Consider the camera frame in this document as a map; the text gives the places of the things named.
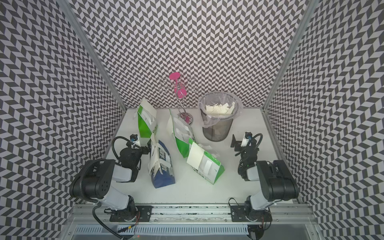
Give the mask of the white paper receipt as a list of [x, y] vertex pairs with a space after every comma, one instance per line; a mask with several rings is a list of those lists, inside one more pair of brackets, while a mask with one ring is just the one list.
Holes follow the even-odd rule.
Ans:
[[203, 159], [204, 153], [205, 153], [205, 150], [203, 148], [201, 148], [195, 142], [192, 142], [187, 163], [193, 168], [198, 169]]

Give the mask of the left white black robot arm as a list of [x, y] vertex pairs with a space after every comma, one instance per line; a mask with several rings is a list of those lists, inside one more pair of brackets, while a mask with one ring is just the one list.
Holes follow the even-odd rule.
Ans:
[[112, 183], [134, 183], [141, 169], [141, 156], [147, 147], [125, 148], [118, 160], [99, 159], [86, 162], [70, 185], [71, 197], [106, 207], [110, 222], [148, 222], [151, 206], [137, 207], [134, 198], [112, 186]]

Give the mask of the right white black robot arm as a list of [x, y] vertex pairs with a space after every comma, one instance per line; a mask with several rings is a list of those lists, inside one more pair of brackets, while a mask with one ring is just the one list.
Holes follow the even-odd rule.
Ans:
[[246, 132], [241, 141], [233, 136], [231, 148], [235, 156], [241, 159], [238, 165], [238, 174], [243, 180], [260, 183], [261, 190], [248, 196], [242, 210], [235, 214], [244, 215], [248, 221], [269, 221], [272, 219], [268, 208], [282, 201], [296, 199], [299, 196], [299, 187], [290, 170], [283, 160], [272, 162], [258, 159], [263, 134], [253, 135]]

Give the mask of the blue white paper bag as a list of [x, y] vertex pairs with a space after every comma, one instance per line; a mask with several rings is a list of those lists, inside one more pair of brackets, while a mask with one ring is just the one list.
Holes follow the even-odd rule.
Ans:
[[157, 140], [155, 135], [148, 142], [150, 149], [150, 162], [148, 171], [153, 186], [158, 189], [176, 183], [171, 155], [165, 144]]

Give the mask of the green white bag front right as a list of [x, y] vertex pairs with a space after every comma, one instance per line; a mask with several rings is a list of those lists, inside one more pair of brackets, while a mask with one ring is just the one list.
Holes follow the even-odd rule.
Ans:
[[[195, 142], [195, 141], [190, 139], [189, 142], [190, 142], [190, 149], [191, 149], [192, 142]], [[199, 168], [198, 169], [193, 168], [193, 169], [196, 173], [198, 173], [200, 176], [202, 176], [206, 181], [208, 181], [212, 185], [216, 183], [216, 181], [225, 171], [225, 168], [222, 165], [222, 163], [214, 155], [212, 155], [206, 150]]]

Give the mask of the green white bag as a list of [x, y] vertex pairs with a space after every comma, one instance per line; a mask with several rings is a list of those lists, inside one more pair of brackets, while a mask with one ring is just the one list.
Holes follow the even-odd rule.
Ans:
[[[192, 142], [195, 142], [195, 141], [190, 139], [189, 142], [190, 142], [190, 149], [191, 149]], [[208, 181], [212, 185], [216, 183], [216, 181], [225, 171], [225, 168], [222, 165], [222, 163], [214, 155], [212, 155], [206, 150], [199, 168], [198, 169], [193, 168], [193, 169], [196, 173], [198, 173], [200, 176], [202, 176], [206, 181]]]
[[138, 110], [138, 128], [141, 138], [151, 138], [155, 135], [158, 128], [157, 110], [145, 98], [139, 104]]
[[167, 131], [175, 139], [177, 148], [183, 158], [187, 158], [190, 152], [190, 142], [195, 141], [192, 127], [183, 118], [169, 110], [170, 117], [167, 123]]

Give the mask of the green white bag back left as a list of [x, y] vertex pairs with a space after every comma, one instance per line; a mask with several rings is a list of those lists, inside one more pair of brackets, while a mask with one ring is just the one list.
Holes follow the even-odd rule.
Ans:
[[155, 135], [158, 128], [157, 110], [145, 98], [139, 104], [138, 110], [138, 128], [141, 138], [151, 138]]

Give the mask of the clear plastic bin liner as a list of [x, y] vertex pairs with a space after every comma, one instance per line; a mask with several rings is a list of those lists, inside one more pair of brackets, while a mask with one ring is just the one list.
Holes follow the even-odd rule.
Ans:
[[[236, 103], [234, 112], [229, 117], [213, 117], [206, 114], [205, 106], [206, 105], [214, 105], [214, 104], [232, 104], [232, 102]], [[198, 100], [198, 109], [201, 111], [203, 126], [204, 128], [211, 127], [213, 125], [218, 124], [219, 122], [232, 120], [237, 118], [243, 111], [243, 103], [239, 97], [232, 93], [226, 92], [210, 92], [203, 95]]]

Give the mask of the black mesh trash bin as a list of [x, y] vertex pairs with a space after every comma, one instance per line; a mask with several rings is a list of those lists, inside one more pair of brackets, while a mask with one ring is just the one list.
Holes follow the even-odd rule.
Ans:
[[221, 142], [229, 134], [232, 123], [243, 110], [243, 104], [236, 95], [225, 92], [211, 92], [198, 101], [203, 121], [203, 134], [212, 142]]

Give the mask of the green white bag middle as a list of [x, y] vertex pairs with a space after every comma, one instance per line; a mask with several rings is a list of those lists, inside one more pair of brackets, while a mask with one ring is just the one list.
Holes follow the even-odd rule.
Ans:
[[167, 131], [175, 139], [177, 148], [183, 158], [187, 158], [190, 152], [190, 142], [195, 141], [192, 127], [183, 118], [169, 110], [170, 117], [167, 123]]

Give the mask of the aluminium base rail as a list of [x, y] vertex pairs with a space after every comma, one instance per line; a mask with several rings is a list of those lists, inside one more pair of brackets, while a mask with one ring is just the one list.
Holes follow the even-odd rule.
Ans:
[[[59, 240], [75, 240], [85, 237], [112, 237], [92, 215], [94, 205], [75, 205], [70, 218], [59, 235]], [[152, 204], [138, 205], [140, 220], [136, 227], [119, 233], [121, 236], [204, 236], [204, 235], [251, 235], [262, 223], [267, 228], [289, 226], [304, 228], [304, 237], [323, 240], [320, 228], [311, 207], [307, 204], [277, 203], [267, 210], [258, 211], [256, 220], [246, 217], [243, 205], [231, 204]], [[111, 220], [104, 208], [95, 212], [100, 220], [114, 231], [127, 228], [135, 221]]]

